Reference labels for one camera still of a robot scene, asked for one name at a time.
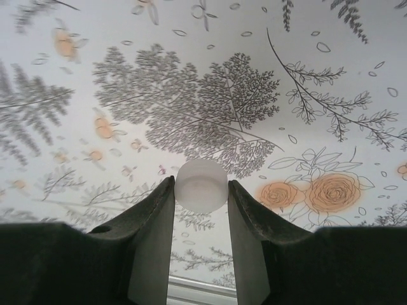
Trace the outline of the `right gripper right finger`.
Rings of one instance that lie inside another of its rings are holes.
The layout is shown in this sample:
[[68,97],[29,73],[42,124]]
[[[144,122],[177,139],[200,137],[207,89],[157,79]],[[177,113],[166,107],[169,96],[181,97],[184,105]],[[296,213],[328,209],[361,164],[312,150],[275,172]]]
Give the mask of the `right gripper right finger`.
[[267,209],[236,180],[228,190],[238,305],[315,301],[311,281],[331,275],[321,237]]

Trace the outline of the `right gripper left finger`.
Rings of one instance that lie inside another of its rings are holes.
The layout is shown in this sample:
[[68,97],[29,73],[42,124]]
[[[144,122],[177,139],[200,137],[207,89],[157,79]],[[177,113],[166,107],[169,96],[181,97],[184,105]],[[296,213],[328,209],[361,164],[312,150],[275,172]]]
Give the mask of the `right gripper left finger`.
[[79,235],[74,305],[166,305],[175,178],[133,207]]

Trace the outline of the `white bottle cap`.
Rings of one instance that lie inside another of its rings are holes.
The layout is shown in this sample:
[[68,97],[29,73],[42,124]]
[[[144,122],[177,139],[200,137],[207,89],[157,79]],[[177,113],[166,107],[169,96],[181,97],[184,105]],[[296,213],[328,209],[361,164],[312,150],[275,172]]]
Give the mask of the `white bottle cap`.
[[191,212],[214,212],[228,200],[227,173],[212,160],[188,161],[177,173],[174,194],[178,204]]

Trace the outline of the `floral patterned tablecloth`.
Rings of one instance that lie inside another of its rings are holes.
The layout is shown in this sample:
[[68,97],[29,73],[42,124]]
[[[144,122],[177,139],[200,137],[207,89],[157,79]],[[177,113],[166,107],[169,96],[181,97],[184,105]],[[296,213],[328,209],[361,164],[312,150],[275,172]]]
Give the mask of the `floral patterned tablecloth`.
[[407,0],[0,0],[0,224],[89,231],[198,158],[308,231],[407,227]]

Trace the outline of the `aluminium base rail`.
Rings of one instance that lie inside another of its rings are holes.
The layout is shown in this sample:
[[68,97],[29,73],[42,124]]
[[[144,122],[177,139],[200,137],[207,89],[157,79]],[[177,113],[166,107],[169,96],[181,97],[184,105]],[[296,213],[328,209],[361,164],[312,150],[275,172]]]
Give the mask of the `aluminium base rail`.
[[234,288],[169,276],[167,305],[238,305]]

